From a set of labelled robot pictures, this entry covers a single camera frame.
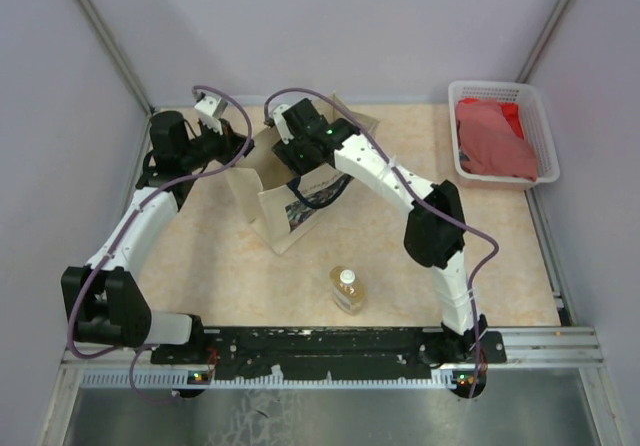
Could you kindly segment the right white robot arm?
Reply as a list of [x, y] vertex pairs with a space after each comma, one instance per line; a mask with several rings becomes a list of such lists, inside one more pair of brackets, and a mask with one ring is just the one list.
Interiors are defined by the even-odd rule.
[[308, 99], [267, 112], [266, 124], [280, 140], [272, 147], [295, 174], [329, 165], [363, 183], [406, 217], [403, 245], [410, 258], [433, 275], [448, 353], [470, 361], [482, 349], [486, 330], [468, 286], [464, 215], [457, 187], [433, 183], [382, 153], [353, 113], [339, 109], [330, 121]]

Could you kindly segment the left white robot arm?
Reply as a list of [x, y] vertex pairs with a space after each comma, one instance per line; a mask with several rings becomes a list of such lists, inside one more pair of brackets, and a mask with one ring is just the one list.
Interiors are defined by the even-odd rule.
[[199, 112], [198, 132], [178, 111], [150, 120], [151, 148], [125, 215], [106, 243], [82, 266], [68, 267], [61, 288], [68, 319], [67, 347], [90, 360], [122, 348], [172, 346], [194, 363], [208, 339], [187, 313], [153, 310], [137, 281], [155, 243], [181, 210], [208, 165], [223, 170], [249, 149], [249, 135], [236, 133], [219, 112]]

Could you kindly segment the yellow bottle white cap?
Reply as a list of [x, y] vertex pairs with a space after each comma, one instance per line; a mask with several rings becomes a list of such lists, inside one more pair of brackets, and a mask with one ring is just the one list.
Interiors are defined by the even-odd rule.
[[366, 287], [355, 271], [345, 266], [336, 266], [330, 271], [329, 277], [336, 305], [348, 314], [357, 314], [364, 305]]

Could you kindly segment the pink cloth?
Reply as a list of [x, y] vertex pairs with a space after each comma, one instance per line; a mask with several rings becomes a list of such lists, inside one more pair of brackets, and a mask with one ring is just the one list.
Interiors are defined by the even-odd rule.
[[537, 157], [528, 142], [514, 135], [501, 103], [467, 98], [455, 107], [460, 163], [483, 176], [537, 179]]

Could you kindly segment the red cloth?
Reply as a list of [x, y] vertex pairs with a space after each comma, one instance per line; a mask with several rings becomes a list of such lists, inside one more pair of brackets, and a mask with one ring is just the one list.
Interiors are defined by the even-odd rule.
[[524, 140], [525, 136], [520, 121], [519, 105], [516, 103], [501, 103], [500, 107], [502, 114], [514, 135], [519, 139]]

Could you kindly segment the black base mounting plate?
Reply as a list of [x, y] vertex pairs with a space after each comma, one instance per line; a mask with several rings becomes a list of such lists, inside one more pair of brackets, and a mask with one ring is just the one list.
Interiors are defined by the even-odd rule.
[[456, 395], [480, 395], [486, 370], [507, 360], [500, 332], [485, 330], [471, 353], [448, 341], [443, 327], [197, 327], [184, 345], [161, 345], [154, 365], [201, 365], [192, 385], [212, 381], [282, 380], [319, 383], [396, 385], [433, 380], [446, 365]]

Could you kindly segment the white plastic basket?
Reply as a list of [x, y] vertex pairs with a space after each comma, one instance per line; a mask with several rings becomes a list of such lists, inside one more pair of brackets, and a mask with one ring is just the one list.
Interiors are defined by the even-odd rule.
[[[463, 169], [460, 163], [455, 107], [460, 100], [467, 98], [518, 105], [524, 139], [537, 157], [538, 175], [535, 181], [516, 177], [476, 175]], [[448, 104], [454, 170], [460, 186], [526, 191], [538, 185], [553, 183], [559, 178], [560, 168], [553, 137], [541, 95], [536, 88], [516, 82], [458, 80], [448, 87]]]

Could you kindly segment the aluminium frame rail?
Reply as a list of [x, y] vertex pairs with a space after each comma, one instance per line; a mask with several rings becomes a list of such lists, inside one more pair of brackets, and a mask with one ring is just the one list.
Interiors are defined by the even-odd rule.
[[602, 364], [586, 327], [489, 329], [478, 350], [435, 327], [199, 327], [182, 345], [93, 360], [67, 352], [61, 363], [83, 371], [83, 385], [94, 388], [445, 389], [464, 399], [478, 397], [493, 371]]

